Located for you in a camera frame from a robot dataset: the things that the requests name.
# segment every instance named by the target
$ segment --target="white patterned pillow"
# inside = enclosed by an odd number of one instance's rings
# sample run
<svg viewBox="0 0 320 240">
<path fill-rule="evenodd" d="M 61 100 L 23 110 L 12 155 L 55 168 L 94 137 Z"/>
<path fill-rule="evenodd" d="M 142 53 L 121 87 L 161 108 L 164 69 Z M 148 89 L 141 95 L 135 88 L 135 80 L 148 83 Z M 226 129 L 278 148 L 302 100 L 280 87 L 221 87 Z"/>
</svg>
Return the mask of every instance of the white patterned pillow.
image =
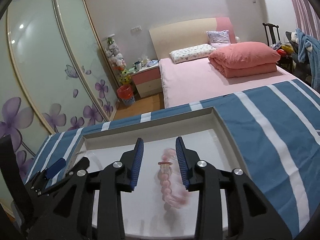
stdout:
<svg viewBox="0 0 320 240">
<path fill-rule="evenodd" d="M 209 44 L 202 44 L 190 48 L 174 50 L 170 53 L 170 57 L 174 64 L 194 60 L 198 58 L 208 57 L 215 48 Z"/>
<path fill-rule="evenodd" d="M 209 38 L 209 44 L 214 48 L 223 48 L 231 45 L 229 38 L 229 30 L 222 32 L 206 32 Z"/>
</svg>

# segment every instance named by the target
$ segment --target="frosted glass door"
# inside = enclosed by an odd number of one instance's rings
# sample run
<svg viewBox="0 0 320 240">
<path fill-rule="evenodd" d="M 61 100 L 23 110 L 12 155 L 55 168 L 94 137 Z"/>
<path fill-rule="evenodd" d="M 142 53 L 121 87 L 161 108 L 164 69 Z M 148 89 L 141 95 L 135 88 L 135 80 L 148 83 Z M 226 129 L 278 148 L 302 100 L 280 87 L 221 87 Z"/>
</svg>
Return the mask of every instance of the frosted glass door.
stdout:
<svg viewBox="0 0 320 240">
<path fill-rule="evenodd" d="M 19 159 L 20 175 L 27 172 L 28 159 L 35 156 L 48 131 L 30 107 L 16 79 L 7 44 L 6 17 L 0 20 L 0 138 L 11 135 Z"/>
<path fill-rule="evenodd" d="M 107 116 L 115 110 L 117 96 L 104 71 L 107 68 L 82 0 L 58 0 L 64 29 L 76 61 Z"/>
<path fill-rule="evenodd" d="M 102 122 L 66 51 L 52 0 L 13 0 L 8 20 L 23 83 L 54 131 Z"/>
</svg>

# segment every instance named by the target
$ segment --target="wooden chair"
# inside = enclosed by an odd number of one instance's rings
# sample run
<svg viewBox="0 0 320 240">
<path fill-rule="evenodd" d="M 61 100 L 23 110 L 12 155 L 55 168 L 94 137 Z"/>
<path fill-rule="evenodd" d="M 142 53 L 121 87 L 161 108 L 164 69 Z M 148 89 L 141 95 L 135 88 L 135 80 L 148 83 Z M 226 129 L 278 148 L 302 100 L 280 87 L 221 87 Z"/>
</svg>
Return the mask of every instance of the wooden chair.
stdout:
<svg viewBox="0 0 320 240">
<path fill-rule="evenodd" d="M 262 25 L 264 26 L 264 29 L 266 31 L 266 37 L 267 37 L 267 42 L 268 42 L 268 46 L 270 47 L 270 42 L 269 42 L 269 36 L 268 36 L 268 32 L 267 32 L 267 27 L 269 28 L 269 32 L 270 32 L 270 36 L 271 36 L 271 41 L 272 41 L 272 45 L 276 44 L 276 36 L 275 36 L 275 32 L 273 31 L 273 28 L 277 29 L 277 33 L 278 33 L 278 41 L 280 40 L 280 35 L 279 35 L 279 25 L 274 25 L 271 23 L 262 23 Z M 292 73 L 293 71 L 293 60 L 291 56 L 286 56 L 286 57 L 281 57 L 281 59 L 277 62 L 278 66 L 285 69 L 286 71 L 288 71 L 288 69 L 282 67 L 282 64 L 286 64 L 289 65 L 289 73 Z"/>
</svg>

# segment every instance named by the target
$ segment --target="pink beaded toy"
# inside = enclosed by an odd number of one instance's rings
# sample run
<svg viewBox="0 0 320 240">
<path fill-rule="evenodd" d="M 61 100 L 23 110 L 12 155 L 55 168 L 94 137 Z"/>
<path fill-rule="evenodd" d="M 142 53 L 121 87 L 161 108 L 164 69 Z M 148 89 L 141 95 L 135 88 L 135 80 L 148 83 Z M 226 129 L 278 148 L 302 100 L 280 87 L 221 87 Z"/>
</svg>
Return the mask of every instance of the pink beaded toy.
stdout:
<svg viewBox="0 0 320 240">
<path fill-rule="evenodd" d="M 189 192 L 182 184 L 176 151 L 172 148 L 165 149 L 164 154 L 161 156 L 161 158 L 163 161 L 158 162 L 158 165 L 160 166 L 158 179 L 160 180 L 160 185 L 162 186 L 162 200 L 165 201 L 164 209 L 168 210 L 171 207 L 180 209 L 182 206 L 187 204 Z M 170 181 L 172 170 L 173 173 L 176 174 L 175 180 L 173 181 L 173 183 L 175 184 L 174 188 L 177 189 L 177 192 L 180 196 L 172 194 L 173 187 Z"/>
</svg>

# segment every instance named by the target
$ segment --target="wall outlet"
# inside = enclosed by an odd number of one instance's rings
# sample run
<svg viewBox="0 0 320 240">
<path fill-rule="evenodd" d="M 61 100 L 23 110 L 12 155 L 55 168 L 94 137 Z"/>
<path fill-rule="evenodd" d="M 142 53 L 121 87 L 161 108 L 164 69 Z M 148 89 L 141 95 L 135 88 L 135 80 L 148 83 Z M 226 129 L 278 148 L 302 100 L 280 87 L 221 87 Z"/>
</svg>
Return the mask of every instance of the wall outlet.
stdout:
<svg viewBox="0 0 320 240">
<path fill-rule="evenodd" d="M 131 29 L 132 32 L 138 32 L 138 31 L 141 31 L 141 30 L 142 29 L 141 29 L 140 25 Z"/>
</svg>

